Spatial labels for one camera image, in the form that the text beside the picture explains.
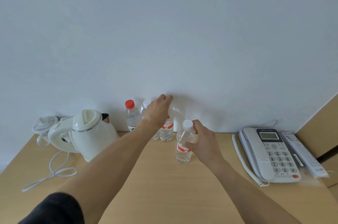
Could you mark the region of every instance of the black sleeve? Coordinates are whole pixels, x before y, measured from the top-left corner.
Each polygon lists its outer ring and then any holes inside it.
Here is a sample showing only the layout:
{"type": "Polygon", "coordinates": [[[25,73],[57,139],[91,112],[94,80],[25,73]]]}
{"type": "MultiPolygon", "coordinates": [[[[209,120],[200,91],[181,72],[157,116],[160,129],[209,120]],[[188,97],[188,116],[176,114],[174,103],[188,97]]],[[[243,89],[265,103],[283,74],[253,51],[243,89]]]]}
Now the black sleeve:
{"type": "Polygon", "coordinates": [[[66,193],[53,193],[38,204],[19,224],[84,224],[77,200],[66,193]]]}

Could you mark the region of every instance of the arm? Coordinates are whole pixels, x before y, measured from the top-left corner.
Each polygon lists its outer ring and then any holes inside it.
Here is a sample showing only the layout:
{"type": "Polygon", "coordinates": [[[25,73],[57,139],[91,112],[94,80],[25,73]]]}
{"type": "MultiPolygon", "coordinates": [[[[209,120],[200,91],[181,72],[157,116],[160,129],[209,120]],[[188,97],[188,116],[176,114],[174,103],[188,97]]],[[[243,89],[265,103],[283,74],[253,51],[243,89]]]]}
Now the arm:
{"type": "Polygon", "coordinates": [[[86,224],[99,222],[122,188],[142,150],[167,120],[172,96],[153,101],[136,128],[98,154],[73,179],[60,188],[80,204],[86,224]]]}
{"type": "Polygon", "coordinates": [[[186,142],[192,150],[217,177],[246,224],[276,223],[300,224],[300,222],[266,196],[253,184],[237,173],[222,157],[215,134],[194,120],[198,135],[197,143],[186,142]]]}

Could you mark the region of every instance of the right forearm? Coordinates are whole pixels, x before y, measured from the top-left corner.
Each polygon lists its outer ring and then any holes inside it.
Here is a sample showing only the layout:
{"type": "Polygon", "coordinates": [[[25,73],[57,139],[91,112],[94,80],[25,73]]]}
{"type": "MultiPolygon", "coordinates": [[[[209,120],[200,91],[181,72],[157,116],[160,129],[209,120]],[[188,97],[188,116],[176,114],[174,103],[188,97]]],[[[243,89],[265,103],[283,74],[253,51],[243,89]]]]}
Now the right forearm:
{"type": "Polygon", "coordinates": [[[233,201],[246,224],[300,222],[237,173],[224,159],[208,165],[233,201]]]}

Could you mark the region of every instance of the telephone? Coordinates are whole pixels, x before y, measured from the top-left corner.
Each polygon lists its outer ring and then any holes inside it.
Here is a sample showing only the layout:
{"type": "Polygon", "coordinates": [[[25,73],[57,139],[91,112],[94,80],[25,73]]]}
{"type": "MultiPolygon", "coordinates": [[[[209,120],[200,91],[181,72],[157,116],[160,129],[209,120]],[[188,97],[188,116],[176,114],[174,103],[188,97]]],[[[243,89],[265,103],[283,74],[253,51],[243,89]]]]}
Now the telephone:
{"type": "Polygon", "coordinates": [[[246,171],[251,173],[249,173],[251,177],[260,186],[264,186],[262,181],[269,183],[300,181],[301,175],[296,163],[277,130],[247,127],[239,132],[239,139],[256,176],[245,168],[246,164],[242,161],[236,140],[233,138],[237,154],[246,171]]]}

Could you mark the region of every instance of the left forearm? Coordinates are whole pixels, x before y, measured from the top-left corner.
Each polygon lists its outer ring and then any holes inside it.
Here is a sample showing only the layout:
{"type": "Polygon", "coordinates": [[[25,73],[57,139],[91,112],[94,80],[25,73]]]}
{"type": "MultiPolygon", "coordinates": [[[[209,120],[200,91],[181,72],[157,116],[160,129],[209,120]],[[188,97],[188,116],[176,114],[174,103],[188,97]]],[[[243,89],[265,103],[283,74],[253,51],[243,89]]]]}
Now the left forearm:
{"type": "Polygon", "coordinates": [[[79,202],[86,223],[100,220],[156,131],[156,127],[142,120],[132,132],[107,147],[60,188],[79,202]]]}

